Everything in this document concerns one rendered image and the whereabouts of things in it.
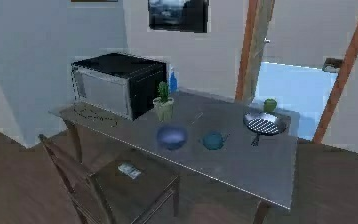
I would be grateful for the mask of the green cactus in pale pot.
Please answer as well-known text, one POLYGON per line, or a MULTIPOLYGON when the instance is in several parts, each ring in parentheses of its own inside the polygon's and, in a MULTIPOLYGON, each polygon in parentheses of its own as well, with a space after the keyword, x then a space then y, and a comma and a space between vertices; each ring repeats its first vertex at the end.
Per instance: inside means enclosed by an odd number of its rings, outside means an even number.
POLYGON ((158 85, 158 96, 153 100, 154 111, 160 122, 167 122, 172 118, 174 99, 169 96, 169 86, 161 81, 158 85))

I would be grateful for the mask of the blue bowl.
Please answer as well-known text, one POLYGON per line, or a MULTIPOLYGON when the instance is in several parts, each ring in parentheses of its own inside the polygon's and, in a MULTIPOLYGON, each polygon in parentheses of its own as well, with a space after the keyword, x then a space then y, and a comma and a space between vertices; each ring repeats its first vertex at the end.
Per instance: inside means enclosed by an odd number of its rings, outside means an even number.
POLYGON ((156 133, 158 146, 170 151, 180 149, 187 143, 187 140, 187 130, 181 126, 163 125, 156 133))

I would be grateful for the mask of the blue bottle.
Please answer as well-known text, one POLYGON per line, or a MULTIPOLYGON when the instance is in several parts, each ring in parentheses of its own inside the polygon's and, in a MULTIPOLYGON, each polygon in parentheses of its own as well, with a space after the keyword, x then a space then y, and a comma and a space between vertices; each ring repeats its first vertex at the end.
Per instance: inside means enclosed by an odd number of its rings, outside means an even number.
POLYGON ((169 91, 171 93, 175 92, 177 90, 177 79, 175 76, 175 71, 173 68, 170 69, 170 73, 169 73, 169 91))

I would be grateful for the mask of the grey metal table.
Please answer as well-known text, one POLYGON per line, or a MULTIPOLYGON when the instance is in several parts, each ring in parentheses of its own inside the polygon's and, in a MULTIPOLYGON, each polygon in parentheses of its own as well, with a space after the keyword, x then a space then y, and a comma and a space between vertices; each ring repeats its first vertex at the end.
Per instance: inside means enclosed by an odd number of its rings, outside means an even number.
POLYGON ((85 102, 51 111, 146 153, 246 192, 264 207, 291 209, 297 137, 287 115, 177 92, 169 122, 134 121, 85 102))

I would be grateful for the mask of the black and silver microwave oven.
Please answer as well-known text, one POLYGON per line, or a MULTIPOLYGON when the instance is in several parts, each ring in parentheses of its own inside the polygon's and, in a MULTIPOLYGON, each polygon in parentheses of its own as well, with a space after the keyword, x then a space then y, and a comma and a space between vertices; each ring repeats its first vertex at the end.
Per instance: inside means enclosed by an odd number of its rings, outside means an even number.
POLYGON ((166 63, 117 52, 76 61, 71 67, 81 100, 129 120, 154 107, 158 85, 167 81, 166 63))

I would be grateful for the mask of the small white and green packet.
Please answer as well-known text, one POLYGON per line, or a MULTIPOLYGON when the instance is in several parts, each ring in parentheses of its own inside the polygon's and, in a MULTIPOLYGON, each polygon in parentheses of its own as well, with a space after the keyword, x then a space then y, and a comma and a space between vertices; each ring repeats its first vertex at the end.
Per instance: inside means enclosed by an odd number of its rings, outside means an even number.
POLYGON ((134 167, 132 164, 122 163, 118 166, 118 170, 130 177, 131 179, 136 179, 140 174, 141 171, 134 167))

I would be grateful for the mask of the black frying pan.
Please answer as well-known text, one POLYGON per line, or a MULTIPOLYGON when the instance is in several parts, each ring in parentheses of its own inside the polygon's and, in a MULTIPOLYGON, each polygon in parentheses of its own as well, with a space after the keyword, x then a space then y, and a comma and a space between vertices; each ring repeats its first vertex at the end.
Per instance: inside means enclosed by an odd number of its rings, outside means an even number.
POLYGON ((243 123, 255 134, 251 142, 252 146, 259 145, 261 136, 275 136, 283 133, 287 128, 283 119, 265 112, 247 113, 244 115, 243 123))

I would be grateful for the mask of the green apple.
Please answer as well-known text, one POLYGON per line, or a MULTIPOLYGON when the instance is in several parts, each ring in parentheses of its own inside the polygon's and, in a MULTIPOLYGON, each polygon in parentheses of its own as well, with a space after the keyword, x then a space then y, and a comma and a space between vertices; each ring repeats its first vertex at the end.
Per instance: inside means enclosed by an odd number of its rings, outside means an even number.
POLYGON ((276 107, 277 107, 277 101, 275 99, 268 98, 264 101, 263 110, 266 113, 273 112, 276 109, 276 107))

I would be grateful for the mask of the brown wooden chair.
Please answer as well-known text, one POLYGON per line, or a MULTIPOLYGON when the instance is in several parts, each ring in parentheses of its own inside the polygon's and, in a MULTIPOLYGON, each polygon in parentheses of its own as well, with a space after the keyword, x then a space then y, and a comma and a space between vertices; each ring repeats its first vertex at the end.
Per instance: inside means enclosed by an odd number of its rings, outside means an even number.
POLYGON ((180 175, 161 161, 126 147, 93 172, 44 135, 39 140, 56 168, 81 224, 147 224, 171 199, 179 215, 180 175), (132 164, 141 174, 131 179, 118 170, 132 164))

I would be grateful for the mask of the dark framed picture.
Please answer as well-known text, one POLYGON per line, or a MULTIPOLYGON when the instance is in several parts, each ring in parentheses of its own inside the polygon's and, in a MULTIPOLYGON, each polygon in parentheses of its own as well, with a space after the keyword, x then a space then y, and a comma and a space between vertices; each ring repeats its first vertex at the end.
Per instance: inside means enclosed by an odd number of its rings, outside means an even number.
POLYGON ((206 33, 209 0, 148 0, 153 30, 206 33))

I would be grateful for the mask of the brown wooden room door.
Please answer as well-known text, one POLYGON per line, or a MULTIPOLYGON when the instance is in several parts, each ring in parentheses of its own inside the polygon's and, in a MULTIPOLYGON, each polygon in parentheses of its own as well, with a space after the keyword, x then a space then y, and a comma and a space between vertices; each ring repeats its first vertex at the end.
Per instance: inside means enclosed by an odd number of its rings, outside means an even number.
POLYGON ((250 104, 255 96, 267 31, 275 0, 249 0, 235 100, 250 104))

